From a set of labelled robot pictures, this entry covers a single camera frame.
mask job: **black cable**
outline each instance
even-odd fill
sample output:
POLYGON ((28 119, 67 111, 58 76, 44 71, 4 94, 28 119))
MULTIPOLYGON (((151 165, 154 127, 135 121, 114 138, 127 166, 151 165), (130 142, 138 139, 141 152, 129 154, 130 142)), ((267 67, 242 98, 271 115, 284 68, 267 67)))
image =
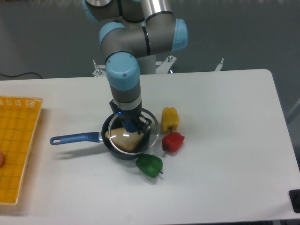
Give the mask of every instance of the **black cable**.
POLYGON ((18 77, 18 76, 23 76, 23 75, 26 75, 26 74, 35 74, 35 75, 38 75, 39 78, 42 79, 42 76, 40 74, 38 74, 38 73, 35 73, 35 72, 27 72, 27 73, 13 75, 13 76, 9 76, 9 75, 5 75, 5 74, 0 73, 0 75, 5 76, 5 77, 18 77))

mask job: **blue pan handle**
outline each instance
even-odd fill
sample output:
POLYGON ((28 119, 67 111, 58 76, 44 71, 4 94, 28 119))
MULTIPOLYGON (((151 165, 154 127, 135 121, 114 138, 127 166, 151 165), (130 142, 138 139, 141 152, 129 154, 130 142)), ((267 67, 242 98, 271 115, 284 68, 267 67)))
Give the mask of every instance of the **blue pan handle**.
POLYGON ((50 139, 51 145, 67 144, 75 142, 102 142, 102 136, 99 132, 82 133, 75 135, 57 136, 50 139))

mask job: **bell pepper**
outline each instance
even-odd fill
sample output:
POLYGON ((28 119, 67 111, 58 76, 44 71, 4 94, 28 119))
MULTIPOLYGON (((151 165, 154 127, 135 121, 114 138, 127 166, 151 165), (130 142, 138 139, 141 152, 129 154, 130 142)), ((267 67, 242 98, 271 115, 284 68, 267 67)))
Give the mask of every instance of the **bell pepper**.
POLYGON ((164 108, 161 115, 161 129, 164 134, 177 130, 179 123, 175 108, 164 108))
POLYGON ((184 136, 182 136, 178 132, 172 132, 170 134, 167 134, 163 140, 163 151, 174 153, 177 152, 178 149, 182 146, 184 140, 184 136))
POLYGON ((163 161, 154 155, 141 154, 135 164, 144 174, 152 178, 156 178, 159 173, 163 174, 161 172, 163 161))

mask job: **bread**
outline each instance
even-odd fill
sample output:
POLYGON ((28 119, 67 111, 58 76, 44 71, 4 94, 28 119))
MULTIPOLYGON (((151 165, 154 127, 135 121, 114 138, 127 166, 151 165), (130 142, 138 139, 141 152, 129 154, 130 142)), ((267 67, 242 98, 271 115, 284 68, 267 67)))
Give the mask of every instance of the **bread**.
MULTIPOLYGON (((111 137, 113 138, 113 143, 118 148, 125 151, 132 151, 133 149, 135 149, 135 147, 141 142, 143 136, 143 133, 139 135, 137 132, 127 132, 123 127, 111 130, 111 137)), ((108 131, 106 131, 105 133, 105 138, 109 138, 108 131)))

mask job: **light blue joint cap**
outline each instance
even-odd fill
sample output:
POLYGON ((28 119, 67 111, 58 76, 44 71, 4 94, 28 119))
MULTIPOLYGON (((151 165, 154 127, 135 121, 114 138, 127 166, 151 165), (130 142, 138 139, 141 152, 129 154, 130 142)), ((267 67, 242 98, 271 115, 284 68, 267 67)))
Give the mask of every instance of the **light blue joint cap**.
POLYGON ((188 45, 188 28, 183 19, 176 19, 175 34, 171 52, 185 48, 188 45))
POLYGON ((88 6, 86 5, 85 0, 81 0, 82 6, 84 8, 85 14, 88 17, 89 20, 92 22, 97 22, 98 20, 90 13, 88 6))
POLYGON ((140 74, 136 58, 130 53, 117 52, 106 62, 106 77, 115 89, 132 89, 138 84, 140 74))
POLYGON ((112 30, 117 29, 117 28, 126 29, 125 26, 119 22, 109 22, 101 28, 101 30, 99 32, 100 47, 101 47, 101 43, 102 43, 103 39, 105 38, 105 36, 112 30))

